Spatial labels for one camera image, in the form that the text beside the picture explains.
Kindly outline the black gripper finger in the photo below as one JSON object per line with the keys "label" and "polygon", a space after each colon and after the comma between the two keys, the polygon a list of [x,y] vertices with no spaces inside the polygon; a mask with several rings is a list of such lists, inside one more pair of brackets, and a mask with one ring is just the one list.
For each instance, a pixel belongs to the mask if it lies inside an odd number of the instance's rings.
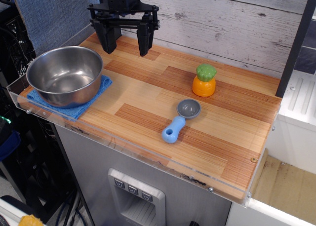
{"label": "black gripper finger", "polygon": [[147,55],[152,47],[154,37],[154,20],[150,13],[145,13],[137,26],[137,39],[140,56]]}
{"label": "black gripper finger", "polygon": [[117,46],[115,29],[113,25],[109,24],[109,22],[115,18],[116,17],[114,15],[94,15],[91,19],[92,26],[96,31],[102,48],[108,54],[111,54]]}

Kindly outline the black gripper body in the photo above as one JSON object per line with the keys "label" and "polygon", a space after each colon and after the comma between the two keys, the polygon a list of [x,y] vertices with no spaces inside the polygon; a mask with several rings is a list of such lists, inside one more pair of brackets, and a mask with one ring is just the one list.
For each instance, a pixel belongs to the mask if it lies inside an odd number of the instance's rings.
{"label": "black gripper body", "polygon": [[140,0],[99,0],[97,4],[89,4],[93,28],[125,28],[137,29],[147,24],[149,30],[158,30],[159,7],[149,5]]}

